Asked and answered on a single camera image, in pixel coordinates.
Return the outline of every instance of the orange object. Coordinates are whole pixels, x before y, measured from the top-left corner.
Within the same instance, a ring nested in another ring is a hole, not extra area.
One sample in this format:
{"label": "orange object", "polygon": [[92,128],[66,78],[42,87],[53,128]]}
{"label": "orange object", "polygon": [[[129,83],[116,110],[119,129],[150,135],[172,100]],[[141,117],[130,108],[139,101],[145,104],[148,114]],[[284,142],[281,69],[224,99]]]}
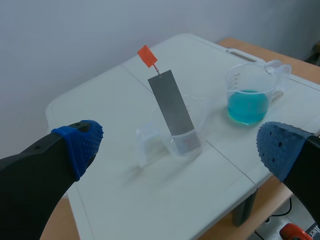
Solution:
{"label": "orange object", "polygon": [[142,61],[145,63],[145,65],[150,68],[152,65],[154,65],[158,59],[156,59],[155,55],[151,52],[149,47],[147,45],[144,45],[139,51],[138,55],[142,59]]}
{"label": "orange object", "polygon": [[299,238],[301,240],[312,240],[312,237],[305,233],[305,231],[292,223],[288,223],[280,230],[280,236],[283,240],[292,240],[295,238]]}

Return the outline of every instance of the table leg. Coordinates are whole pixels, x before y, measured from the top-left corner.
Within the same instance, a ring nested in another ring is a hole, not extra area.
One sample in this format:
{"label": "table leg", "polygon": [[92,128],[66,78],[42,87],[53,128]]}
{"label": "table leg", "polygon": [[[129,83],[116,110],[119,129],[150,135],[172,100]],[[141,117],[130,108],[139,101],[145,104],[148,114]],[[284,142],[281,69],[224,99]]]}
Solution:
{"label": "table leg", "polygon": [[254,205],[257,191],[251,194],[246,200],[240,203],[232,212],[232,223],[236,227],[241,226],[250,216]]}

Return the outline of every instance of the floor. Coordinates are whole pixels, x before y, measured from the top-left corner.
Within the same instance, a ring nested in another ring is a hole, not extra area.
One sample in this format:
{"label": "floor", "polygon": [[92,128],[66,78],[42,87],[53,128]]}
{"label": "floor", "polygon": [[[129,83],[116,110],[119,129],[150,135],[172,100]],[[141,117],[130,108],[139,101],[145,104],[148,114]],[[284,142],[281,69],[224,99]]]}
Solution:
{"label": "floor", "polygon": [[[315,221],[303,206],[303,204],[293,196],[292,200],[292,210],[286,216],[272,216],[270,221],[262,224],[256,229],[256,232],[263,237],[264,240],[281,240],[279,231],[288,223],[293,223],[298,225],[303,230],[307,230]],[[287,201],[279,210],[274,214],[283,214],[289,210],[290,203]],[[261,238],[253,233],[248,240],[261,240]]]}
{"label": "floor", "polygon": [[68,198],[58,202],[40,240],[80,240]]}

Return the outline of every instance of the wooden table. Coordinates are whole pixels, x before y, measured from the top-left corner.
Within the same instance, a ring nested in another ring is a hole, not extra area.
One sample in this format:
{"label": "wooden table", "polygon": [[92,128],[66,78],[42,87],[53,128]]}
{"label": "wooden table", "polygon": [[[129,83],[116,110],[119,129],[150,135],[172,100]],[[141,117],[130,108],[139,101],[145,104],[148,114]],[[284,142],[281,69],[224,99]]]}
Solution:
{"label": "wooden table", "polygon": [[[218,43],[257,56],[266,62],[278,59],[292,66],[292,73],[320,84],[320,67],[243,42],[226,38]],[[232,214],[227,214],[206,231],[199,240],[245,240],[292,195],[291,191],[271,177],[257,192],[250,218],[241,226],[232,224]],[[41,240],[80,240],[69,200],[63,198],[52,213]]]}

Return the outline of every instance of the blue rubber fingertip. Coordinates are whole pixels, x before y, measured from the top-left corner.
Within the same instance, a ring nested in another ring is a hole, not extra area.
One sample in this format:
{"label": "blue rubber fingertip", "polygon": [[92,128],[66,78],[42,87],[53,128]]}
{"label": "blue rubber fingertip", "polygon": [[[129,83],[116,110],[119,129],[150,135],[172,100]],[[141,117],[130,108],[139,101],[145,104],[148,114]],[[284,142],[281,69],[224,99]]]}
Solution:
{"label": "blue rubber fingertip", "polygon": [[283,182],[311,135],[310,132],[280,122],[263,124],[256,137],[261,161]]}
{"label": "blue rubber fingertip", "polygon": [[102,126],[96,121],[81,122],[90,123],[89,131],[82,132],[70,126],[62,126],[51,131],[65,139],[76,181],[80,180],[87,170],[90,159],[97,154],[104,133]]}

